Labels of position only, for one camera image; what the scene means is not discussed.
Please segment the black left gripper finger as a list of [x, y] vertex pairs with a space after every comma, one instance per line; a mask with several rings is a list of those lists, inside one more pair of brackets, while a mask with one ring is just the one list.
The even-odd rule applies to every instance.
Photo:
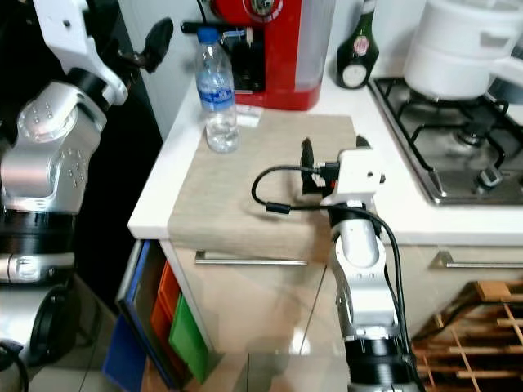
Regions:
[[169, 18], [157, 21], [145, 37], [142, 49], [142, 68], [153, 74], [168, 54], [173, 36], [173, 22]]

